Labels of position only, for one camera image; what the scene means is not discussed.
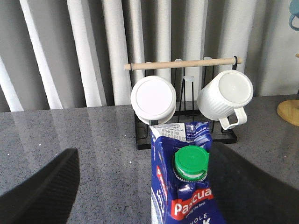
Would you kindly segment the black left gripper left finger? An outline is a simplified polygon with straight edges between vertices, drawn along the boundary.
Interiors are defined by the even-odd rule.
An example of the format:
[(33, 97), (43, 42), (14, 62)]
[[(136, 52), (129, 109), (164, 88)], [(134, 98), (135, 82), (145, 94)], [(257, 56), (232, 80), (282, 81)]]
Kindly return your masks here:
[(26, 181), (0, 197), (0, 222), (67, 223), (79, 182), (78, 150), (68, 148)]

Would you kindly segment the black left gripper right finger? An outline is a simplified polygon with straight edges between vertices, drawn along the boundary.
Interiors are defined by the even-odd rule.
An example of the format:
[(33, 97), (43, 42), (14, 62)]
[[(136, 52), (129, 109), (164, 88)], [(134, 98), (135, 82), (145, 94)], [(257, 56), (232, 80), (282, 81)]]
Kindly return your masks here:
[(208, 179), (228, 224), (297, 224), (299, 191), (231, 148), (213, 143)]

